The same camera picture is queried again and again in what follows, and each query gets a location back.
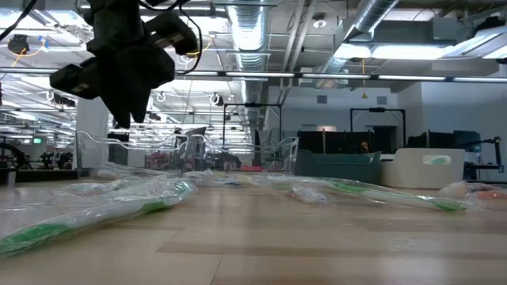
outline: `desk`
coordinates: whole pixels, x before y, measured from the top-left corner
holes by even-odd
[[[337,198],[312,206],[267,188],[200,188],[172,210],[2,260],[0,284],[505,284],[502,213]]]

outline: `computer monitor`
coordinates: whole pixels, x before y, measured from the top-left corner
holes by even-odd
[[[480,153],[481,134],[475,131],[454,131],[456,148],[464,149],[466,152]]]
[[[422,133],[418,136],[410,136],[408,142],[406,143],[406,147],[411,148],[426,148],[427,146],[427,135],[426,133]]]
[[[299,134],[300,150],[309,150],[313,154],[324,153],[324,142],[321,131],[300,131]]]
[[[456,148],[456,141],[452,133],[440,133],[429,131],[429,147],[430,148]]]

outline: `white wall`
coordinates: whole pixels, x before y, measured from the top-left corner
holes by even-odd
[[[422,85],[413,84],[398,94],[398,107],[406,112],[406,137],[426,131],[422,108]]]
[[[303,125],[335,126],[338,131],[350,131],[351,108],[397,108],[398,96],[387,88],[367,88],[368,98],[361,98],[362,89],[293,88],[288,94],[282,112],[282,124],[286,132],[303,130]],[[327,104],[317,104],[318,95],[327,95]],[[378,106],[377,97],[387,97],[387,105]],[[271,102],[278,97],[278,88],[270,89]],[[269,127],[278,127],[278,118],[269,115]],[[366,131],[368,126],[396,126],[402,133],[402,124],[390,114],[354,112],[354,131]]]
[[[507,139],[507,87],[502,84],[422,83],[425,128],[431,131],[477,131],[481,139]],[[507,144],[501,142],[502,163]],[[496,163],[494,145],[482,144],[483,163]],[[507,181],[507,173],[488,170],[491,180]]]

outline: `ceiling duct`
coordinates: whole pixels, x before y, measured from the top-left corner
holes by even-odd
[[[359,5],[357,13],[353,16],[353,21],[348,23],[341,21],[338,26],[337,41],[339,45],[336,46],[337,50],[341,43],[353,37],[361,37],[364,41],[371,41],[373,38],[373,30],[385,18],[399,0],[363,0]],[[345,66],[349,58],[331,55],[330,59],[323,65],[319,73],[336,74]],[[316,80],[314,88],[334,88],[337,83],[332,79]]]
[[[268,8],[263,6],[228,6],[227,12],[231,19],[231,33],[234,41],[234,49],[237,51],[264,51],[266,49]],[[264,71],[266,70],[265,55],[237,54],[236,63],[240,71]],[[243,103],[266,103],[266,82],[244,80],[241,82]],[[262,124],[263,118],[259,118],[257,108],[246,108],[247,123],[254,131],[255,127]]]

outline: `clear plastic wrap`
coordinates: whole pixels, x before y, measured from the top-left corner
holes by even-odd
[[[10,193],[0,203],[0,256],[18,253],[88,226],[167,208],[194,186],[166,176],[107,184],[72,184],[54,191]]]
[[[272,146],[216,145],[203,135],[192,135],[189,149],[195,157],[194,170],[263,171],[293,174],[299,139],[289,137]],[[258,158],[259,165],[247,165]]]
[[[193,157],[188,151],[188,139],[186,135],[169,135],[161,142],[121,142],[76,131],[76,165],[78,169],[91,169],[92,176],[102,178],[160,174],[178,177]]]
[[[363,183],[354,180],[339,178],[311,178],[311,177],[288,177],[270,176],[268,181],[273,184],[291,184],[292,188],[310,183],[322,185],[341,194],[366,198],[375,202],[393,203],[396,205],[417,207],[423,209],[440,211],[463,211],[467,209],[467,201],[448,197],[413,195],[405,192],[395,191],[378,185]]]
[[[117,164],[114,162],[102,162],[93,169],[92,177],[120,179],[125,177],[155,177],[158,175],[171,175],[177,177],[178,173],[167,173],[153,169],[143,169]]]
[[[507,210],[507,189],[500,185],[460,181],[442,188],[438,194],[465,200],[470,208]]]
[[[200,181],[201,185],[270,186],[276,190],[286,191],[290,196],[308,203],[329,203],[330,201],[334,201],[333,199],[329,199],[329,196],[319,189],[320,186],[328,188],[332,192],[361,197],[374,202],[393,203],[401,206],[439,211],[463,211],[474,205],[461,199],[413,195],[378,185],[338,178],[294,177],[268,174],[228,175],[224,173],[221,175],[214,173],[212,176],[209,172],[203,175],[206,179]]]

